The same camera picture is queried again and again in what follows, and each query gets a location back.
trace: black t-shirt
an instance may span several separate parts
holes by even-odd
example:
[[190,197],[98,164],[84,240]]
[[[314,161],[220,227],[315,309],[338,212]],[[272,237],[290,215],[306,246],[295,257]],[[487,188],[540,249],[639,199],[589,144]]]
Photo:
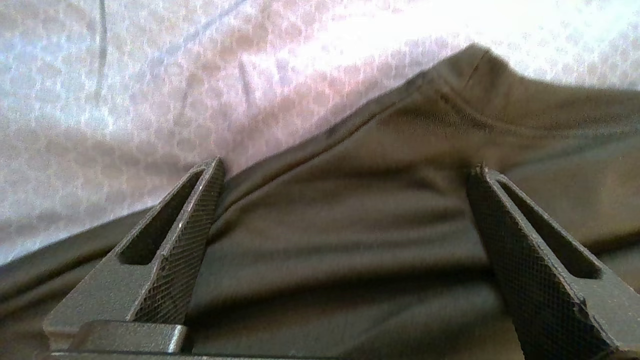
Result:
[[[227,181],[194,351],[522,358],[465,195],[482,162],[640,289],[640,93],[533,81],[470,46]],[[3,357],[47,348],[44,316],[142,216],[0,268]]]

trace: black fabric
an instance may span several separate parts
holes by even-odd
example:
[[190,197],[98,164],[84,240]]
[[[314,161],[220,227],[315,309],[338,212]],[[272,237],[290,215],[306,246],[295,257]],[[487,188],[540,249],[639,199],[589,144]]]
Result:
[[[521,358],[468,171],[506,174],[638,290],[639,113],[638,92],[525,79],[478,46],[416,75],[227,181],[187,319],[195,352]],[[46,347],[42,317],[136,216],[2,269],[6,354]]]

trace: knurled textured surface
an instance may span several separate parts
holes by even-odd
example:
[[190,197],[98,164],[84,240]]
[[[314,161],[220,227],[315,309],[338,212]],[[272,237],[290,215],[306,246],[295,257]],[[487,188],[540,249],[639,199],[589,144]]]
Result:
[[216,167],[206,180],[202,195],[183,224],[173,247],[133,318],[138,322],[182,323],[191,300],[209,230],[214,221],[224,171]]
[[0,263],[234,174],[472,42],[640,87],[639,1],[0,1]]
[[606,354],[609,344],[527,240],[518,215],[480,175],[472,177],[468,197],[525,358],[587,360]]
[[191,172],[171,197],[159,204],[158,212],[118,255],[122,263],[146,265],[151,262],[203,173],[204,170]]

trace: white fabric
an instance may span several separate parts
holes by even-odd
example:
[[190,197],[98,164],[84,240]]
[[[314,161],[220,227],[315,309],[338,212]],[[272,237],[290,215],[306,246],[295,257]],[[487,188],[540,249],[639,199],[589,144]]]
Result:
[[0,2],[0,263],[230,173],[479,42],[521,73],[640,88],[640,2]]

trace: wrinkled cloth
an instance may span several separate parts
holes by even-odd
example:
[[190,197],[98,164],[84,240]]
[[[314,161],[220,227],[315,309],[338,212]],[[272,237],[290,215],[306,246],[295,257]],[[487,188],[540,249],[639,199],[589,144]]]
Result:
[[[533,81],[471,46],[225,183],[193,352],[522,359],[467,200],[478,163],[640,290],[640,92]],[[7,358],[47,348],[44,316],[143,215],[0,267]]]
[[0,263],[230,174],[471,42],[561,84],[640,87],[640,3],[7,0]]

